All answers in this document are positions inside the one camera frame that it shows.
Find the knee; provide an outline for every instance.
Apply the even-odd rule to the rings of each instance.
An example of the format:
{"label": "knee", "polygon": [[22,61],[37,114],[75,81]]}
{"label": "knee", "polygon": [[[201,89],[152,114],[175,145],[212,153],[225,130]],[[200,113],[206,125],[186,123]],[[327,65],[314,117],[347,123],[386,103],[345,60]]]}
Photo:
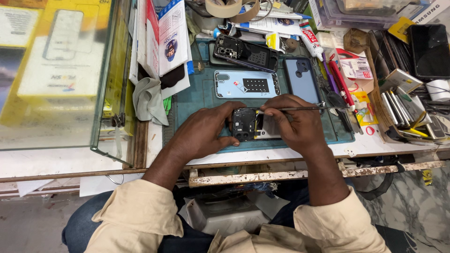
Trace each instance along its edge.
{"label": "knee", "polygon": [[91,218],[103,208],[112,193],[113,191],[108,191],[94,196],[70,216],[62,232],[62,241],[69,248],[69,252],[78,252],[78,250],[71,250],[71,247],[81,246],[86,249],[90,237],[101,224],[101,222],[93,222]]}

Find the blue phone case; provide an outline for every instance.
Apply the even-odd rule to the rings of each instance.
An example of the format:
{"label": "blue phone case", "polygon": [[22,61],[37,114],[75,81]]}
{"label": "blue phone case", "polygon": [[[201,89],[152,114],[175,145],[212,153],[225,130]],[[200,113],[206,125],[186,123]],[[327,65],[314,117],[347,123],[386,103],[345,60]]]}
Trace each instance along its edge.
{"label": "blue phone case", "polygon": [[283,63],[289,93],[313,104],[322,102],[311,60],[307,57],[289,57]]}
{"label": "blue phone case", "polygon": [[277,75],[264,71],[216,70],[214,83],[220,99],[269,99],[281,94]]}

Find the man's left hand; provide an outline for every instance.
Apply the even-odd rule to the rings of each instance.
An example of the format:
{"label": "man's left hand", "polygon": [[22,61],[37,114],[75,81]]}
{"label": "man's left hand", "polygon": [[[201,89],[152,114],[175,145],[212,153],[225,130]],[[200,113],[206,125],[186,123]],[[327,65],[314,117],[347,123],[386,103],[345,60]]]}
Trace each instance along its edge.
{"label": "man's left hand", "polygon": [[233,145],[239,146],[239,140],[232,136],[219,137],[224,128],[225,119],[231,122],[233,110],[246,107],[241,102],[225,102],[207,109],[202,108],[189,116],[178,128],[167,144],[172,155],[188,163],[192,159],[215,154],[219,150]]}

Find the black phone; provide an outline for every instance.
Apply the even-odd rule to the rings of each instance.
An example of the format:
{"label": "black phone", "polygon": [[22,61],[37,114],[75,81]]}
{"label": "black phone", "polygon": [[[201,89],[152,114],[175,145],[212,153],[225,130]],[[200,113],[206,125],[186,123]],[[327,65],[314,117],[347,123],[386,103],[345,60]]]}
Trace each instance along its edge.
{"label": "black phone", "polygon": [[450,50],[446,27],[411,25],[408,27],[415,75],[424,79],[450,78]]}
{"label": "black phone", "polygon": [[278,70],[278,51],[225,34],[217,37],[212,56],[270,73]]}
{"label": "black phone", "polygon": [[231,135],[239,141],[281,139],[273,117],[264,114],[259,108],[236,109],[231,118]]}

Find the man's right hand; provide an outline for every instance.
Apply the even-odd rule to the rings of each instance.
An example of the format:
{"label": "man's right hand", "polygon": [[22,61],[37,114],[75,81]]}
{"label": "man's right hand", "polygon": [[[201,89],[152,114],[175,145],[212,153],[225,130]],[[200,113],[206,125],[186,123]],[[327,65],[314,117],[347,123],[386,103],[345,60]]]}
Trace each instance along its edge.
{"label": "man's right hand", "polygon": [[277,109],[309,106],[317,105],[291,94],[276,96],[261,106],[264,114],[273,116],[277,122],[284,142],[303,157],[317,154],[327,147],[319,110],[285,111],[294,119],[289,122],[286,115]]}

